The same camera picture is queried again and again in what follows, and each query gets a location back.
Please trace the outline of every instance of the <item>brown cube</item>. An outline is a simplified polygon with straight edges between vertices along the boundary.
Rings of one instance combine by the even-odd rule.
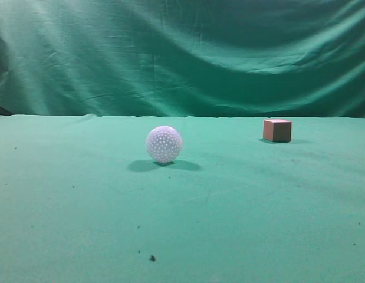
[[[291,141],[292,122],[281,119],[264,120],[264,139],[276,143]]]

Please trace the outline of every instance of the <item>white golf ball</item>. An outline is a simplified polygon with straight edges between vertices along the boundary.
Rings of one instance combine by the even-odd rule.
[[[169,126],[154,128],[147,136],[147,151],[150,157],[160,163],[173,161],[182,150],[180,133]]]

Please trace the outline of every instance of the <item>table surface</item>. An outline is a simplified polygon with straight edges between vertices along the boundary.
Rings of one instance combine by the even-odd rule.
[[[365,119],[279,118],[0,116],[0,283],[365,282]]]

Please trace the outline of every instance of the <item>wooden block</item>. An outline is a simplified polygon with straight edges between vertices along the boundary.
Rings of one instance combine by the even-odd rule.
[[[264,139],[276,143],[291,141],[292,122],[282,119],[264,120]]]

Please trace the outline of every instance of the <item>green backdrop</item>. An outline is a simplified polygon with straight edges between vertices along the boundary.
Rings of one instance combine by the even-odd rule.
[[[365,117],[365,0],[0,0],[0,114]]]

